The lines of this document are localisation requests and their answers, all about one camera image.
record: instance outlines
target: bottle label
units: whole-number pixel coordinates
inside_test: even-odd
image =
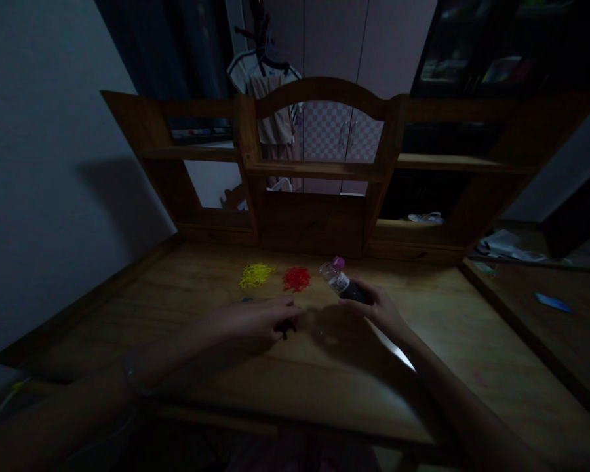
[[[334,277],[330,282],[328,282],[328,284],[330,284],[332,289],[339,294],[347,288],[347,286],[349,285],[349,279],[347,278],[347,275],[341,272],[339,275]]]

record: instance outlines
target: blue object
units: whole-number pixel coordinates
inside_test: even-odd
[[[536,292],[536,298],[541,304],[548,305],[553,308],[557,308],[558,310],[565,311],[567,313],[572,313],[568,305],[566,305],[561,300],[557,298],[547,297],[546,295],[542,295]]]

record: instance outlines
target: hand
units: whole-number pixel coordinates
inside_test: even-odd
[[[302,309],[294,305],[293,297],[285,296],[225,305],[205,317],[205,321],[220,330],[225,339],[265,338],[277,341],[282,333],[273,330],[275,325],[301,314]]]
[[[410,330],[384,288],[365,282],[359,277],[352,277],[351,281],[359,286],[372,304],[366,305],[356,300],[340,298],[339,305],[347,306],[354,313],[369,318],[385,334],[397,328]]]

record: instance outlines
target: plastic bottle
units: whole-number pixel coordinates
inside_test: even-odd
[[[321,277],[340,298],[350,298],[357,302],[369,304],[361,289],[343,273],[345,261],[335,257],[332,262],[326,262],[319,269]]]

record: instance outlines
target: arched wooden panel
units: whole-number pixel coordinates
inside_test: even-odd
[[[361,110],[375,120],[384,120],[389,100],[366,88],[333,77],[309,77],[285,84],[256,101],[256,117],[266,118],[289,105],[311,100],[339,102]]]

